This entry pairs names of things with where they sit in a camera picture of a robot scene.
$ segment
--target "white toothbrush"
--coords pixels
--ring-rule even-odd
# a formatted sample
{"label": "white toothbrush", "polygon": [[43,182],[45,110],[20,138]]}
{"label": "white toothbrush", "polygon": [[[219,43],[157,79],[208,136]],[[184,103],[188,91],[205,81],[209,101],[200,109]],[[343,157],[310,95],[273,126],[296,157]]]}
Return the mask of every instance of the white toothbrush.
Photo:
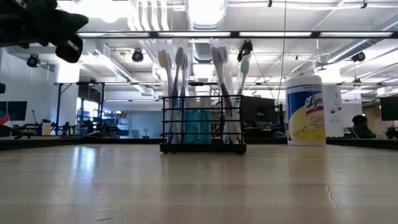
{"label": "white toothbrush", "polygon": [[[172,76],[172,61],[169,54],[165,50],[161,50],[157,53],[157,59],[159,60],[159,65],[166,70],[167,73],[167,93],[168,96],[172,96],[173,89],[173,76]],[[172,101],[169,101],[169,108],[172,107]]]}
{"label": "white toothbrush", "polygon": [[[244,84],[246,82],[246,78],[249,73],[249,65],[250,65],[249,59],[250,59],[250,55],[245,55],[242,59],[241,68],[240,68],[240,71],[242,73],[242,82],[241,82],[240,87],[238,88],[238,92],[236,93],[237,95],[242,95],[242,93],[243,93]],[[235,105],[239,106],[239,99],[235,100]]]}
{"label": "white toothbrush", "polygon": [[180,108],[183,109],[185,107],[185,98],[183,98],[185,96],[185,88],[186,88],[186,78],[187,78],[187,68],[188,68],[188,57],[186,54],[184,54],[184,59],[182,62],[182,85],[181,85],[181,90],[180,90]]}
{"label": "white toothbrush", "polygon": [[[181,65],[184,60],[184,49],[182,47],[179,47],[177,50],[177,54],[175,55],[175,64],[176,64],[176,70],[175,70],[175,78],[174,78],[174,86],[172,90],[172,97],[178,97],[178,74],[180,72]],[[175,109],[178,107],[178,99],[177,98],[172,98],[172,108]],[[178,117],[178,111],[172,110],[172,115],[171,115],[171,121],[177,121],[179,120]],[[179,133],[179,125],[177,125],[177,122],[172,122],[170,125],[170,132],[171,133]],[[180,142],[180,135],[176,134],[170,134],[169,135],[169,144],[171,143],[179,143]]]}
{"label": "white toothbrush", "polygon": [[[239,115],[237,112],[233,109],[231,98],[229,97],[229,93],[225,87],[224,83],[224,76],[223,76],[223,64],[228,61],[228,53],[226,51],[226,47],[212,47],[211,48],[211,56],[213,59],[213,64],[216,67],[216,72],[217,72],[217,77],[220,83],[220,88],[222,95],[224,95],[225,102],[226,102],[226,118],[227,119],[239,119]],[[238,122],[231,122],[232,125],[228,125],[228,129],[230,130],[229,132],[232,133],[240,133],[240,123]],[[232,142],[237,143],[238,141],[241,141],[241,136],[240,134],[230,134],[229,137],[231,138]]]}

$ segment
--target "cable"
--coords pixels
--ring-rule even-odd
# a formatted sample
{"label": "cable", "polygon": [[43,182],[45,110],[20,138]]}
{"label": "cable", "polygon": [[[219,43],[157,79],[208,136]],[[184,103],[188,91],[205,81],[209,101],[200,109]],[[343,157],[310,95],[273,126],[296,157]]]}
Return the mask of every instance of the cable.
{"label": "cable", "polygon": [[274,96],[274,94],[272,93],[271,89],[269,88],[269,85],[268,85],[268,82],[266,81],[266,78],[264,77],[264,74],[263,74],[263,72],[262,72],[262,70],[261,70],[261,67],[260,67],[260,63],[259,63],[259,61],[257,60],[256,53],[254,52],[254,50],[253,50],[253,55],[254,55],[254,59],[256,59],[257,66],[259,67],[260,74],[261,74],[262,78],[264,79],[264,82],[266,83],[266,85],[267,85],[267,87],[268,87],[268,90],[269,90],[269,92],[271,93],[272,98],[274,99],[274,101],[275,101],[276,104],[278,105],[278,103],[277,103],[277,101],[276,101],[276,99],[275,99],[275,96]]}
{"label": "cable", "polygon": [[286,43],[286,11],[287,11],[287,0],[285,0],[285,16],[284,16],[284,45],[282,48],[282,69],[280,70],[280,82],[279,82],[279,89],[278,89],[278,97],[276,99],[276,105],[279,102],[279,95],[280,95],[280,87],[282,86],[282,79],[284,78],[284,59],[285,59],[285,43]]}
{"label": "cable", "polygon": [[12,127],[14,127],[14,123],[11,121],[11,118],[10,118],[10,116],[8,115],[8,101],[7,101],[7,103],[6,103],[6,113],[7,113],[8,120],[11,122]]}

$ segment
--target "air duct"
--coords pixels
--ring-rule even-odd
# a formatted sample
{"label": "air duct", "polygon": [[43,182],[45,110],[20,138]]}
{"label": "air duct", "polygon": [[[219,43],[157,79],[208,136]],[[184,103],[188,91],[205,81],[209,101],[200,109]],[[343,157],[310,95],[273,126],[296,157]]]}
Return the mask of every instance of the air duct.
{"label": "air duct", "polygon": [[[185,0],[185,10],[190,30],[221,30],[224,26],[228,0]],[[199,63],[211,62],[210,45],[193,44],[193,55]]]}
{"label": "air duct", "polygon": [[[391,31],[395,32],[398,31],[398,15],[390,18],[385,23],[378,26],[375,30],[382,30],[382,31]],[[329,65],[333,63],[340,62],[345,60],[353,55],[356,55],[363,50],[372,47],[373,45],[383,41],[384,39],[368,39],[368,40],[355,40],[349,43],[348,45],[340,48],[336,52],[333,52],[326,58],[326,62],[319,63],[318,65]]]}
{"label": "air duct", "polygon": [[[89,55],[99,58],[99,60],[101,60],[101,63],[103,65],[108,67],[115,75],[123,77],[127,82],[138,82],[138,80],[134,79],[132,75],[123,68],[122,65],[120,65],[114,60],[111,60],[111,50],[107,45],[103,45],[103,47],[98,47],[98,48],[101,49],[102,52],[100,52],[99,50],[95,50],[95,55],[93,53],[89,53]],[[141,85],[134,85],[134,88],[140,91],[142,96],[154,95],[154,90],[152,88],[148,88]]]}

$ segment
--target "ceiling pipe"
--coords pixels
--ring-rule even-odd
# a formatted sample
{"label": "ceiling pipe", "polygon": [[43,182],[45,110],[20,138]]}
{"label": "ceiling pipe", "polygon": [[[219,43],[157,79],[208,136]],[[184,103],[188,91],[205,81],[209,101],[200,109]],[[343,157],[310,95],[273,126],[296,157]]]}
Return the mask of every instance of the ceiling pipe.
{"label": "ceiling pipe", "polygon": [[[377,26],[375,30],[391,31],[391,32],[398,31],[398,15],[390,18],[388,21]],[[329,56],[327,56],[326,62],[320,62],[318,65],[324,66],[340,62],[342,60],[345,60],[362,52],[363,50],[372,47],[377,43],[382,42],[383,40],[384,39],[354,40],[348,45],[340,48],[336,52],[331,53]]]}

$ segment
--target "fluorescent light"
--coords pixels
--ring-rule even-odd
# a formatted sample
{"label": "fluorescent light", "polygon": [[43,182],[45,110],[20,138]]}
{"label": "fluorescent light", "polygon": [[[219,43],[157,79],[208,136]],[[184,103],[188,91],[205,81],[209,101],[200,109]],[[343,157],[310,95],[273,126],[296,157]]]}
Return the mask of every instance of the fluorescent light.
{"label": "fluorescent light", "polygon": [[209,39],[209,40],[206,40],[206,39],[202,39],[202,40],[189,40],[188,42],[191,43],[191,44],[208,44],[208,43],[210,42],[210,39]]}
{"label": "fluorescent light", "polygon": [[320,37],[389,37],[392,32],[322,32]]}
{"label": "fluorescent light", "polygon": [[138,85],[163,85],[163,84],[159,82],[142,82],[138,83]]}
{"label": "fluorescent light", "polygon": [[130,101],[154,102],[154,101],[158,101],[158,100],[130,100]]}
{"label": "fluorescent light", "polygon": [[149,37],[148,32],[78,32],[78,35],[83,39],[88,38],[115,38],[115,37]]}
{"label": "fluorescent light", "polygon": [[105,100],[106,102],[128,102],[128,100]]}
{"label": "fluorescent light", "polygon": [[240,32],[240,37],[309,37],[311,32]]}
{"label": "fluorescent light", "polygon": [[121,85],[121,86],[123,86],[123,85],[130,85],[130,83],[105,83],[105,85]]}
{"label": "fluorescent light", "polygon": [[229,37],[230,32],[159,32],[159,37]]}

